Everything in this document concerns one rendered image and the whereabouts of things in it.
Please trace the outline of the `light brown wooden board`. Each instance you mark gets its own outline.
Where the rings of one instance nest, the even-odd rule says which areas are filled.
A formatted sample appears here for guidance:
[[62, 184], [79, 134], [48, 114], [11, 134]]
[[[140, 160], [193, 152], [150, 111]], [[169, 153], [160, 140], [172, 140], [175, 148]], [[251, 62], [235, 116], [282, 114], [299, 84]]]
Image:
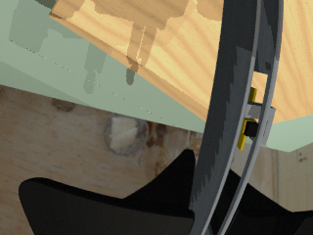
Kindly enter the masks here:
[[[51, 19], [206, 121], [224, 0], [58, 0]], [[313, 115], [313, 0], [283, 0], [273, 124]]]

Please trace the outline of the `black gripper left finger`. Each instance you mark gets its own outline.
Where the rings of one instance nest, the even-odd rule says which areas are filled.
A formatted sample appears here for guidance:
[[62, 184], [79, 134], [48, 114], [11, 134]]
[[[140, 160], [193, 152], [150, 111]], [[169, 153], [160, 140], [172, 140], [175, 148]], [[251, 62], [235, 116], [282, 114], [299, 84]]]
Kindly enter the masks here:
[[125, 199], [30, 177], [19, 197], [34, 235], [189, 235], [195, 150], [185, 149], [157, 177]]

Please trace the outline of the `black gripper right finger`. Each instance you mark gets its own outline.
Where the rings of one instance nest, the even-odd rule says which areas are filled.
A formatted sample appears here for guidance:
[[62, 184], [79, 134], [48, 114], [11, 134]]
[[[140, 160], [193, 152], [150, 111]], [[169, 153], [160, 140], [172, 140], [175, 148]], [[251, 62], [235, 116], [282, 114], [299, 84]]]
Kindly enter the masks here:
[[[228, 169], [210, 221], [212, 235], [218, 235], [240, 180], [241, 176]], [[287, 211], [248, 183], [224, 235], [313, 235], [313, 211]]]

